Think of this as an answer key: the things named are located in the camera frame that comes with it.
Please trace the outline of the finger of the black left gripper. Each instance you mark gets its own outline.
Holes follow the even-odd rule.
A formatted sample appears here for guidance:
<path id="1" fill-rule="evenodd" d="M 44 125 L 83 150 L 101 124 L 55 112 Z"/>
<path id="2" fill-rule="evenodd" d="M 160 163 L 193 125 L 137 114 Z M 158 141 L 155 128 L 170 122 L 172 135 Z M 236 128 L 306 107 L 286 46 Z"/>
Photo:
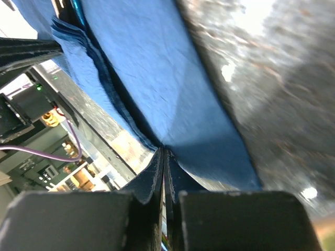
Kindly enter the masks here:
<path id="1" fill-rule="evenodd" d="M 1 53 L 1 77 L 62 54 L 63 52 Z"/>
<path id="2" fill-rule="evenodd" d="M 1 37 L 1 57 L 11 57 L 25 53 L 61 54 L 61 46 L 53 40 L 15 39 Z"/>

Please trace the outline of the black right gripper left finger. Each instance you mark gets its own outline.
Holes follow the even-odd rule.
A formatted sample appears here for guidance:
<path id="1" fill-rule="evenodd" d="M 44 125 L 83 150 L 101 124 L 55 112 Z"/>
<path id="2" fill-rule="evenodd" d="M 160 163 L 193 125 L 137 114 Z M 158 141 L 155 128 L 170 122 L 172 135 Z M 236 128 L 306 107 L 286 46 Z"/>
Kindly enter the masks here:
<path id="1" fill-rule="evenodd" d="M 8 206 L 1 250 L 160 250 L 163 151 L 112 192 L 24 192 Z"/>

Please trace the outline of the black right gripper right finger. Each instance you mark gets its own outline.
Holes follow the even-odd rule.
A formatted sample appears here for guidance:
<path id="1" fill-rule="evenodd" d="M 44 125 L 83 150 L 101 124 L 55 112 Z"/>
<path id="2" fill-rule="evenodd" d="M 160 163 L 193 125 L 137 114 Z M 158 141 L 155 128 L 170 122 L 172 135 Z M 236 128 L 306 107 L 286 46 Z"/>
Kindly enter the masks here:
<path id="1" fill-rule="evenodd" d="M 321 250 L 304 206 L 284 191 L 206 190 L 164 152 L 173 250 Z"/>

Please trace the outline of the blue metallic fork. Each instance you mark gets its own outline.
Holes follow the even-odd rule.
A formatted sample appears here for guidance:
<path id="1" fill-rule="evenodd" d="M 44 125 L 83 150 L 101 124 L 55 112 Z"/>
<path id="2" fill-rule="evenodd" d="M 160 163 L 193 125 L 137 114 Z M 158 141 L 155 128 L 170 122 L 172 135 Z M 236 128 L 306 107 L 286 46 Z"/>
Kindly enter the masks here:
<path id="1" fill-rule="evenodd" d="M 86 20 L 82 10 L 82 5 L 80 0 L 72 0 L 71 4 L 77 16 L 78 22 L 80 23 L 83 29 L 86 29 Z"/>

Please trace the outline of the blue paper napkin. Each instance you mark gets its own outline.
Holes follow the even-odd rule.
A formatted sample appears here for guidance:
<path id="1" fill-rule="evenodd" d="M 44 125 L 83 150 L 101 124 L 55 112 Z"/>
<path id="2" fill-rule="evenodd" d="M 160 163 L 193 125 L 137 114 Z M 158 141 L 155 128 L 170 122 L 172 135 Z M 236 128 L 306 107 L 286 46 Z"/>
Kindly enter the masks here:
<path id="1" fill-rule="evenodd" d="M 81 1 L 86 29 L 50 1 L 15 1 L 55 59 L 123 129 L 186 171 L 261 190 L 246 146 L 220 103 L 175 1 Z"/>

